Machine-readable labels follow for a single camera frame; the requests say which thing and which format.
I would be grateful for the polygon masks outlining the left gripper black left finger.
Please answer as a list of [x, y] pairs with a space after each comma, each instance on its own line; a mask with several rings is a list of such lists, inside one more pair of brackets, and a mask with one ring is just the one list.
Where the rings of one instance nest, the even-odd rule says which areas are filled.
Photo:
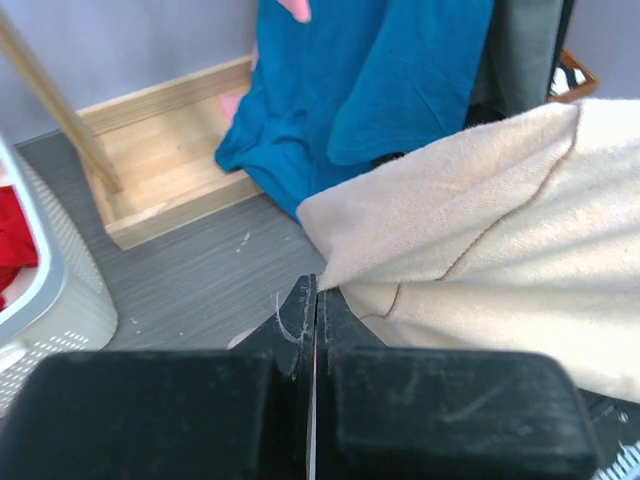
[[5, 479], [304, 479], [316, 279], [228, 350], [72, 352], [28, 376]]

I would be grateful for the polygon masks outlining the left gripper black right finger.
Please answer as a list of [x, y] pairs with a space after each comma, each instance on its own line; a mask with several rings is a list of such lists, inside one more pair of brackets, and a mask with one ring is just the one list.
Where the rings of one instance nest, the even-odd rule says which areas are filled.
[[581, 396], [533, 353], [388, 347], [338, 290], [316, 307], [320, 479], [587, 479]]

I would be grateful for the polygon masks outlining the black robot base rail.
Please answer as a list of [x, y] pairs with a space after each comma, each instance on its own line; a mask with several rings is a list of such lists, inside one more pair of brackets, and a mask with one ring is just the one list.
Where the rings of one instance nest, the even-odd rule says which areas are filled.
[[639, 478], [639, 404], [581, 391], [603, 460], [596, 480]]

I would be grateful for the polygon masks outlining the beige t shirt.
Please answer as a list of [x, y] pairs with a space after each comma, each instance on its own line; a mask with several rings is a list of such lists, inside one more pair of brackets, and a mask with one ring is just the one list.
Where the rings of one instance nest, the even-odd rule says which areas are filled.
[[323, 290], [390, 346], [542, 353], [639, 398], [639, 104], [549, 103], [303, 201]]

